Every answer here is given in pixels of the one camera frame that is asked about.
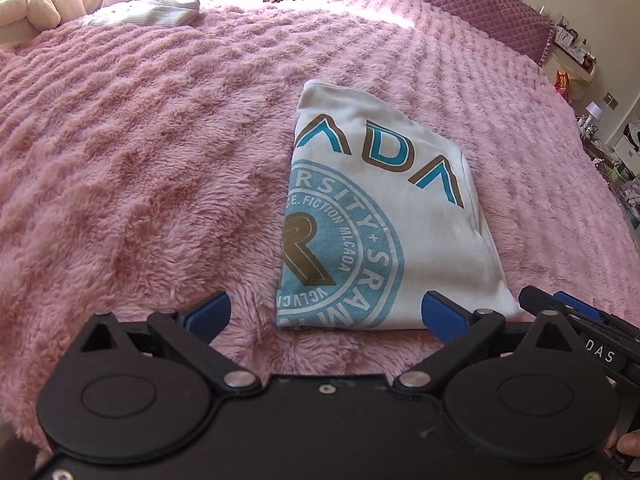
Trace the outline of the person's right hand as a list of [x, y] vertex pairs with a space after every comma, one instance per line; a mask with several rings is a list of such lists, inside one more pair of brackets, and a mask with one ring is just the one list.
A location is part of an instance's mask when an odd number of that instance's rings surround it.
[[608, 437], [605, 454], [624, 469], [628, 469], [640, 457], [640, 434], [638, 430], [619, 434], [616, 429]]

